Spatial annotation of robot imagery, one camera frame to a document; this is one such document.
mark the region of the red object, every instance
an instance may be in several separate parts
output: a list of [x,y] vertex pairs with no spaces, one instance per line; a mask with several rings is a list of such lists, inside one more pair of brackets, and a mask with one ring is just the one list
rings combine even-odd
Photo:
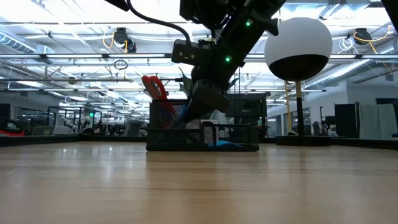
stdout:
[[[148,77],[144,75],[141,80],[152,99],[167,100],[166,90],[159,78],[156,76]],[[168,112],[175,114],[175,109],[171,103],[161,103],[161,105]]]
[[5,134],[8,136],[23,136],[25,133],[24,133],[24,131],[22,131],[21,133],[8,133],[6,131],[0,130],[0,134]]

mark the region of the yellow cable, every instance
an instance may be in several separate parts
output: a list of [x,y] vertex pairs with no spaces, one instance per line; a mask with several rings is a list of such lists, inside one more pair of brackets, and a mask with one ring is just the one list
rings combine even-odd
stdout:
[[376,41],[379,41],[379,40],[382,40],[382,39],[386,38],[386,37],[388,36],[388,32],[389,32],[389,31],[390,31],[390,27],[388,27],[388,30],[387,30],[386,35],[385,35],[384,37],[381,37],[381,38],[377,39],[377,40],[364,40],[364,39],[360,39],[359,37],[356,36],[356,34],[357,34],[358,32],[355,32],[355,33],[354,33],[354,38],[357,39],[357,40],[363,41],[363,42],[376,42]]
[[104,38],[102,39],[102,43],[104,43],[104,46],[105,46],[107,49],[110,49],[110,48],[113,47],[113,37],[114,37],[114,32],[112,33],[112,43],[111,43],[111,46],[108,46],[108,45],[106,45],[106,43],[105,43],[105,33],[104,33]]
[[371,45],[371,47],[372,47],[374,53],[375,53],[375,54],[378,54],[378,52],[377,52],[376,49],[374,48],[373,44],[372,44],[371,42],[370,42],[369,44]]
[[[371,45],[371,47],[372,47],[374,53],[375,53],[375,54],[378,54],[378,52],[377,52],[376,49],[374,48],[373,44],[372,44],[372,43],[369,43],[369,44]],[[388,72],[389,72],[391,75],[394,75],[394,74],[392,73],[392,71],[390,70],[390,68],[386,65],[386,63],[383,62],[383,65],[385,66],[385,68],[388,70]]]
[[124,53],[125,54],[127,53],[127,41],[126,40],[124,41]]

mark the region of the red scissors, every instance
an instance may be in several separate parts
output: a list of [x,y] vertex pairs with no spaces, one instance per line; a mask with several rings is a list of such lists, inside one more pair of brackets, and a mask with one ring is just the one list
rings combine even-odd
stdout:
[[[145,89],[148,91],[150,97],[154,100],[167,100],[166,90],[162,81],[157,78],[157,76],[148,77],[144,75],[142,78],[142,83],[145,86]],[[175,109],[171,103],[160,103],[160,105],[167,112],[175,115]]]

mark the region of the blue object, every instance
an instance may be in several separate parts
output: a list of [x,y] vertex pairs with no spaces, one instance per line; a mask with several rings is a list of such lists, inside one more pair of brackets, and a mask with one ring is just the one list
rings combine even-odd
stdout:
[[223,147],[223,146],[243,147],[240,144],[236,144],[236,143],[233,143],[233,142],[217,140],[216,147]]

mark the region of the green led light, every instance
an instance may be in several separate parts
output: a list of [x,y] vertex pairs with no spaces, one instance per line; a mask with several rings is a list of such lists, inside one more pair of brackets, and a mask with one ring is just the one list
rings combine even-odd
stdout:
[[245,23],[246,27],[251,26],[251,24],[253,23],[253,21],[251,19],[248,19]]

